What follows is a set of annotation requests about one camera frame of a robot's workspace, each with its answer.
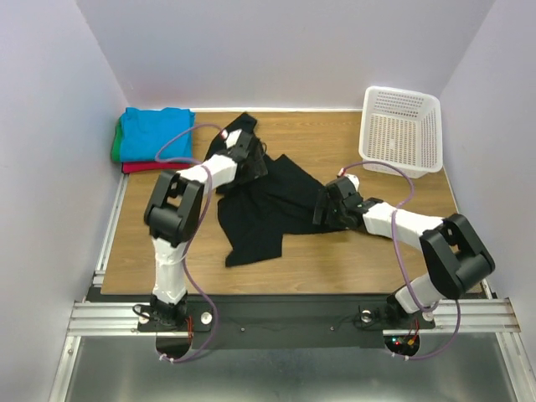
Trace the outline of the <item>black t shirt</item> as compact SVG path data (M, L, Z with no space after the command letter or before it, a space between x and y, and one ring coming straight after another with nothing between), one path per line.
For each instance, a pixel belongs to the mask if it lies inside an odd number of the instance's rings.
M281 257L284 235L337 231L313 223L321 182L286 155L272 159L265 147L258 155L267 168L264 177L216 190L222 196L217 205L219 225L232 247L224 262L227 268Z

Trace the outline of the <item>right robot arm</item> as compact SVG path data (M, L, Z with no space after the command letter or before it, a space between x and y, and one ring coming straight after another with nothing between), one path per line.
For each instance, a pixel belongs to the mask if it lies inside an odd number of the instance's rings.
M427 272L388 297L385 316L396 327L415 318L422 307L457 300L495 270L495 262L469 220L411 213L379 198L363 198L359 180L342 175L320 190L313 223L330 229L362 230L403 242L422 253Z

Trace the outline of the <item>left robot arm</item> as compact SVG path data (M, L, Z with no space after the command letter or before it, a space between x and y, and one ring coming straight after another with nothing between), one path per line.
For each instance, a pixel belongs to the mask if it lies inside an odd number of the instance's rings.
M187 316L186 254L206 214L215 188L249 183L267 174L260 138L244 130L225 131L224 148L192 167L160 174L144 223L155 255L155 284L147 306L134 307L141 325L169 330L191 321Z

